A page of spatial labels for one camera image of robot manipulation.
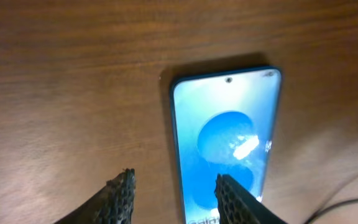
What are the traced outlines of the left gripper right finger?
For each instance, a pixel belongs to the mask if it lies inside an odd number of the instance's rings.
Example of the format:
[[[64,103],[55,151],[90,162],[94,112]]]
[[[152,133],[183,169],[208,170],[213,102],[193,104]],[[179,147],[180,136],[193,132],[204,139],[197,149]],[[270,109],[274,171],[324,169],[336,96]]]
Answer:
[[[214,190],[220,224],[287,224],[229,174],[218,174]]]

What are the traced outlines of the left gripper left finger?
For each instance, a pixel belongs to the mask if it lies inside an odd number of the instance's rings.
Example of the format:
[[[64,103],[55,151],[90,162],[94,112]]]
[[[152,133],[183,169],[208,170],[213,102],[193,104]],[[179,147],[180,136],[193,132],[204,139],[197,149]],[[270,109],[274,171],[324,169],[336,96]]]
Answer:
[[[115,178],[56,224],[131,224],[134,212],[135,169]]]

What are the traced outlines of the blue Galaxy smartphone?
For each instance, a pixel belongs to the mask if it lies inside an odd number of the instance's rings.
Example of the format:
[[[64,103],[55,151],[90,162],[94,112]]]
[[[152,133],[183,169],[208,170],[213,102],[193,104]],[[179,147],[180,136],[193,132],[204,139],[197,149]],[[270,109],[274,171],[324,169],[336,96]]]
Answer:
[[[273,66],[179,78],[170,87],[185,223],[217,223],[216,177],[228,174],[260,202],[282,73]]]

